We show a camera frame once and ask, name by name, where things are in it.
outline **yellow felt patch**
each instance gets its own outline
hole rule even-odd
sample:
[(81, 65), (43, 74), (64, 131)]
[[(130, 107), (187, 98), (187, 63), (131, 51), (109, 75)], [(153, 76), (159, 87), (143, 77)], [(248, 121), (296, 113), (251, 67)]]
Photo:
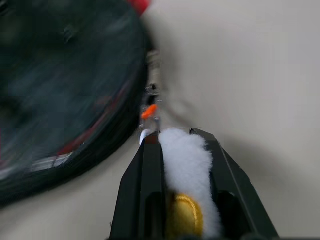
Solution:
[(184, 235), (202, 236), (203, 214), (196, 201), (179, 193), (170, 199), (166, 215), (166, 237), (178, 238)]

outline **white wall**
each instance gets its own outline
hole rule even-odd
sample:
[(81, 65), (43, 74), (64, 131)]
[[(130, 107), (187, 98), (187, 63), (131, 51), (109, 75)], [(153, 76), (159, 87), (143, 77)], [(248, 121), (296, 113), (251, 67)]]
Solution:
[(283, 237), (320, 236), (319, 10), (318, 0), (153, 0), (143, 17), (169, 103), (215, 134)]

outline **beige surface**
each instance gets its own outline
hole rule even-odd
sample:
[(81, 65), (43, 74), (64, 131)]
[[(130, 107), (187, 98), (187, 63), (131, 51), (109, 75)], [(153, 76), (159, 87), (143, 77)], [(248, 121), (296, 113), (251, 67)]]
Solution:
[[(283, 237), (320, 236), (318, 0), (154, 0), (143, 19), (170, 103), (247, 172)], [(82, 177), (0, 212), (1, 240), (102, 240), (133, 136)]]

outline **white fluffy toy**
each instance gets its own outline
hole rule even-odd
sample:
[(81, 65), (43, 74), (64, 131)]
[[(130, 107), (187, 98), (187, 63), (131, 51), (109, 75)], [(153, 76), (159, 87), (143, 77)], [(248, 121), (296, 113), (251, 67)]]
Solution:
[(172, 193), (168, 200), (166, 237), (196, 235), (218, 238), (222, 226), (212, 199), (210, 171), (213, 158), (206, 141), (177, 128), (162, 131), (165, 180)]

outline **orange clip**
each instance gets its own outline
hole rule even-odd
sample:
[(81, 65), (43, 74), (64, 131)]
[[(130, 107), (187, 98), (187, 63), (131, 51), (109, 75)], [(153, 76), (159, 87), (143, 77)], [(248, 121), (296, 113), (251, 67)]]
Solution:
[(142, 114), (141, 114), (141, 118), (143, 120), (146, 120), (150, 117), (152, 117), (153, 115), (155, 115), (156, 110), (157, 110), (157, 105), (156, 104), (152, 104), (151, 106), (149, 106)]

